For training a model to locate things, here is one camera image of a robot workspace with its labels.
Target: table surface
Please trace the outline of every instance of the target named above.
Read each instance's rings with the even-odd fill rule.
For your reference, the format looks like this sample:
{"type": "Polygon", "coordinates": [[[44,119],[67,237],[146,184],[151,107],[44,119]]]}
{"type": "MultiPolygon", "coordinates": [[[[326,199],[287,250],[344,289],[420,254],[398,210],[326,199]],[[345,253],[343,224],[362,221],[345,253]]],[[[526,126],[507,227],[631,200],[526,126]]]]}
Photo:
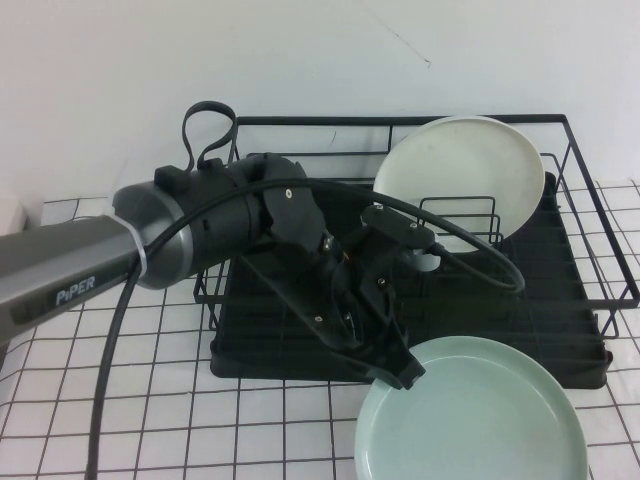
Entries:
{"type": "MultiPolygon", "coordinates": [[[[632,181],[598,186],[639,279],[639,187],[632,181]]],[[[606,287],[615,294],[623,282],[611,256],[599,254],[606,239],[589,209],[581,210],[580,193],[586,192],[576,192],[574,201],[584,212],[606,287]]],[[[43,223],[99,215],[105,204],[103,198],[48,203],[43,223]]],[[[574,244],[575,225],[564,218],[581,269],[586,250],[574,244]]],[[[220,278],[220,289],[227,268],[208,272],[220,278]]],[[[193,302],[194,282],[159,291],[137,288],[133,295],[109,379],[100,478],[355,479],[356,418],[368,386],[216,378],[209,370],[215,333],[207,329],[207,308],[193,302]]],[[[593,282],[585,284],[596,298],[593,282]]],[[[120,291],[114,288],[11,342],[0,372],[0,478],[83,478],[97,366],[120,291]]],[[[617,319],[621,338],[607,344],[614,355],[608,384],[567,391],[595,480],[640,478],[640,310],[623,311],[617,319]]]]}

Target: black strap loop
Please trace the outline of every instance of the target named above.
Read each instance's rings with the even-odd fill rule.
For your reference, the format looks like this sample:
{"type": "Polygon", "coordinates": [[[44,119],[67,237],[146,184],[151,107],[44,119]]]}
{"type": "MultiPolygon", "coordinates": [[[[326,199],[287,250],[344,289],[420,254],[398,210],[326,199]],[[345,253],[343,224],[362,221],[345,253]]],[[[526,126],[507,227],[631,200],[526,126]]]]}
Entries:
{"type": "Polygon", "coordinates": [[[229,152],[229,162],[233,159],[233,151],[235,149],[235,143],[236,143],[236,137],[237,137],[237,131],[238,131],[238,120],[236,117],[236,113],[233,111],[233,109],[230,106],[225,105],[224,103],[213,102],[213,101],[198,102],[195,105],[192,105],[189,108],[189,110],[187,110],[187,113],[185,113],[184,115],[184,120],[182,121],[182,141],[184,142],[184,147],[187,149],[187,153],[189,153],[189,165],[185,170],[186,172],[190,172],[191,170],[193,170],[193,167],[195,166],[193,151],[191,150],[191,144],[189,143],[189,139],[187,138],[187,120],[189,120],[189,118],[192,115],[195,115],[196,113],[200,113],[200,112],[220,113],[221,115],[224,115],[229,120],[231,120],[231,127],[229,128],[229,131],[225,133],[220,140],[213,142],[211,145],[207,146],[202,151],[202,153],[198,157],[198,168],[200,168],[204,163],[204,156],[207,153],[217,148],[223,147],[229,142],[231,142],[231,151],[229,152]]]}

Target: white plate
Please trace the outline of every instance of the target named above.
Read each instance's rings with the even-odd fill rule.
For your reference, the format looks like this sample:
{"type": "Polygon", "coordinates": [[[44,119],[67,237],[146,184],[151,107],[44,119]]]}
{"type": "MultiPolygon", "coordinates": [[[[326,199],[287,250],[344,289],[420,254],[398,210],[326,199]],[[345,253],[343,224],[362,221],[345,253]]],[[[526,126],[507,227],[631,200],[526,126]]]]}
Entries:
{"type": "MultiPolygon", "coordinates": [[[[529,219],[543,188],[542,160],[531,141],[509,125],[485,117],[448,117],[423,125],[391,150],[373,187],[416,206],[424,197],[493,197],[505,238],[529,219]]],[[[422,208],[443,216],[489,215],[492,202],[429,200],[422,208]]],[[[489,231],[496,231],[496,219],[492,228],[488,216],[447,219],[485,241],[489,231]]],[[[456,237],[440,237],[440,242],[452,253],[475,250],[456,237]]]]}

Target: black cable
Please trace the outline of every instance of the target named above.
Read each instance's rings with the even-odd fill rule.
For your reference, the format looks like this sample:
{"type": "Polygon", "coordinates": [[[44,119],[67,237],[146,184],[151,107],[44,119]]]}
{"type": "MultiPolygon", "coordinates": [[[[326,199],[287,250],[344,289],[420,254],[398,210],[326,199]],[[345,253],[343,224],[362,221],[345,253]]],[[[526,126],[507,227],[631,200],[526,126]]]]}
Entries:
{"type": "Polygon", "coordinates": [[[473,268],[467,262],[463,262],[462,260],[460,260],[458,257],[453,255],[451,252],[449,252],[446,248],[444,248],[439,243],[436,243],[433,247],[431,247],[431,249],[429,250],[429,253],[432,253],[433,255],[437,255],[441,257],[445,262],[449,263],[450,265],[453,265],[454,267],[462,270],[463,272],[468,273],[472,277],[475,277],[476,279],[481,280],[484,283],[488,283],[492,287],[509,290],[504,287],[504,285],[507,285],[507,284],[502,283],[499,280],[496,280],[495,278],[490,277],[486,273],[482,273],[480,270],[473,268]]]}
{"type": "MultiPolygon", "coordinates": [[[[208,211],[222,205],[223,203],[229,202],[237,197],[242,197],[245,195],[251,195],[255,193],[260,193],[265,190],[275,189],[275,188],[311,188],[314,190],[324,190],[330,191],[334,193],[346,193],[349,195],[353,195],[356,197],[364,198],[370,202],[377,202],[388,207],[394,208],[395,210],[399,210],[401,212],[412,215],[420,220],[424,220],[427,223],[435,225],[443,229],[446,232],[449,232],[458,238],[464,240],[465,242],[473,245],[488,254],[495,263],[499,264],[513,279],[513,284],[506,284],[495,280],[482,272],[479,272],[466,263],[456,259],[459,262],[457,265],[464,265],[465,271],[468,273],[472,273],[476,278],[479,278],[483,281],[487,281],[491,285],[501,288],[504,290],[509,290],[513,293],[518,293],[524,288],[524,278],[520,271],[516,268],[513,263],[509,261],[504,255],[495,250],[491,245],[480,240],[475,235],[467,232],[466,230],[458,227],[457,225],[441,218],[437,215],[434,215],[431,212],[426,210],[422,210],[414,205],[403,202],[402,200],[395,199],[393,197],[389,197],[387,195],[383,195],[381,193],[372,192],[370,190],[365,190],[363,188],[354,187],[352,185],[342,184],[330,180],[319,180],[313,178],[283,178],[277,180],[266,180],[262,182],[250,183],[244,185],[242,187],[237,188],[236,190],[232,190],[227,192],[219,197],[213,198],[212,200],[202,204],[200,207],[192,210],[188,214],[182,216],[180,219],[176,220],[171,226],[165,229],[158,237],[153,240],[148,247],[145,248],[145,252],[147,255],[147,260],[150,261],[153,257],[160,251],[160,249],[171,240],[180,230],[189,225],[191,222],[196,220],[198,217],[204,215],[208,211]]],[[[449,256],[453,257],[449,252],[446,254],[443,251],[435,252],[436,254],[444,255],[447,260],[450,259],[449,256]]],[[[131,294],[133,292],[133,288],[138,281],[138,277],[140,276],[140,263],[137,262],[134,270],[131,275],[127,279],[127,283],[125,285],[124,290],[122,291],[122,295],[120,296],[120,300],[118,301],[118,306],[116,307],[116,311],[113,316],[113,321],[111,323],[111,328],[109,329],[109,334],[107,335],[107,341],[105,343],[104,352],[102,354],[102,360],[100,363],[100,369],[98,371],[98,381],[96,383],[96,393],[93,404],[93,412],[91,417],[91,430],[89,432],[89,460],[87,462],[87,480],[96,480],[97,479],[97,470],[98,470],[98,455],[99,455],[99,442],[100,442],[100,427],[101,427],[101,416],[102,410],[104,408],[104,397],[107,389],[107,381],[109,377],[109,371],[111,368],[111,361],[113,360],[113,354],[115,352],[116,341],[118,337],[118,333],[120,331],[120,326],[122,325],[122,319],[124,318],[124,313],[126,311],[127,305],[131,298],[131,294]]]]}
{"type": "Polygon", "coordinates": [[[87,480],[97,480],[98,478],[98,454],[100,452],[100,430],[102,427],[102,411],[104,410],[104,401],[107,395],[107,383],[109,380],[109,372],[111,371],[111,363],[113,362],[113,354],[116,351],[116,342],[124,314],[127,311],[129,300],[133,294],[133,289],[138,283],[140,273],[142,271],[139,259],[131,269],[131,273],[124,285],[118,305],[111,320],[109,333],[102,351],[102,359],[100,360],[100,368],[98,369],[98,379],[96,380],[96,391],[93,400],[93,410],[91,411],[91,426],[89,428],[89,456],[87,458],[87,472],[85,478],[87,480]]]}
{"type": "Polygon", "coordinates": [[[174,235],[176,235],[180,230],[189,225],[195,219],[204,215],[209,210],[217,207],[218,205],[233,200],[238,196],[244,196],[254,193],[260,193],[265,190],[273,189],[273,188],[296,188],[296,187],[306,187],[311,188],[312,190],[324,190],[334,193],[346,193],[348,195],[353,195],[356,197],[364,198],[370,202],[377,202],[388,207],[391,207],[395,210],[404,212],[408,215],[416,217],[420,220],[424,220],[431,225],[441,228],[442,230],[449,232],[456,237],[464,240],[468,244],[476,247],[478,250],[486,253],[491,259],[500,265],[511,277],[513,280],[513,284],[503,283],[498,280],[495,280],[480,271],[473,269],[473,267],[465,264],[468,269],[466,271],[474,271],[475,276],[479,279],[488,281],[494,287],[508,290],[512,293],[519,293],[524,289],[524,278],[520,271],[516,268],[516,266],[507,259],[500,252],[495,250],[491,245],[486,243],[483,240],[480,240],[475,235],[467,232],[466,230],[460,228],[459,226],[445,220],[442,217],[434,215],[431,212],[418,208],[414,205],[406,203],[402,200],[398,200],[393,197],[389,197],[387,195],[383,195],[381,193],[372,192],[370,190],[365,190],[363,188],[354,187],[352,185],[343,184],[334,182],[331,180],[320,180],[315,178],[283,178],[278,180],[267,180],[262,182],[251,183],[245,186],[242,186],[236,190],[228,192],[224,195],[216,197],[210,200],[207,203],[202,204],[200,207],[192,210],[188,214],[184,215],[182,218],[178,219],[173,225],[168,227],[164,232],[162,232],[153,242],[149,244],[146,249],[147,258],[153,257],[160,248],[164,246],[174,235]]]}

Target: black metal wire rack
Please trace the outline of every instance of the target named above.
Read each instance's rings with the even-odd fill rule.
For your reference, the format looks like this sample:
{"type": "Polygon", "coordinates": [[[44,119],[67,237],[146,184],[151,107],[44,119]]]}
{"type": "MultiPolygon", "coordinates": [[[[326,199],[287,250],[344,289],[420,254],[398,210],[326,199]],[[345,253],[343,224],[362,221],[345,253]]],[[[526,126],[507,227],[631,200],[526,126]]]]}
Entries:
{"type": "MultiPolygon", "coordinates": [[[[239,150],[254,148],[254,145],[243,147],[243,130],[247,129],[331,127],[338,132],[356,127],[384,128],[386,148],[278,153],[285,157],[306,157],[312,162],[331,157],[379,159],[398,140],[394,132],[439,118],[442,117],[240,117],[235,156],[239,159],[239,150]]],[[[421,274],[398,263],[392,269],[391,281],[398,295],[400,320],[410,332],[411,344],[449,335],[491,338],[531,356],[566,388],[599,388],[606,382],[606,370],[612,361],[604,339],[619,335],[615,313],[619,309],[635,308],[640,302],[640,292],[567,118],[564,115],[491,118],[512,125],[561,126],[566,135],[564,156],[541,153],[547,170],[543,196],[535,213],[513,235],[504,238],[500,232],[500,217],[492,197],[465,197],[476,210],[448,215],[484,219],[486,228],[474,233],[518,266],[527,282],[526,290],[514,298],[446,265],[435,274],[421,274]],[[567,175],[570,168],[577,174],[567,175]],[[605,285],[602,267],[574,202],[576,192],[588,194],[590,212],[595,213],[598,229],[606,236],[611,257],[616,260],[624,285],[619,296],[613,296],[605,285]],[[486,208],[477,211],[480,204],[486,208]],[[569,224],[575,232],[568,233],[569,224]],[[584,245],[584,258],[577,259],[573,253],[578,243],[584,245]],[[584,285],[586,277],[594,279],[591,286],[596,287],[597,295],[588,294],[584,285]]],[[[336,180],[371,188],[373,177],[336,180]]],[[[359,226],[360,212],[366,204],[321,194],[315,197],[325,213],[329,230],[337,238],[359,226]]],[[[461,200],[460,197],[425,197],[420,206],[428,209],[432,202],[452,199],[461,200]]],[[[476,268],[491,272],[493,267],[482,255],[464,255],[476,268]]],[[[217,330],[211,345],[211,367],[218,376],[363,380],[353,377],[339,360],[328,354],[302,322],[241,261],[232,262],[224,292],[216,286],[215,292],[208,293],[202,273],[196,281],[194,296],[197,302],[209,306],[209,326],[217,330]]]]}

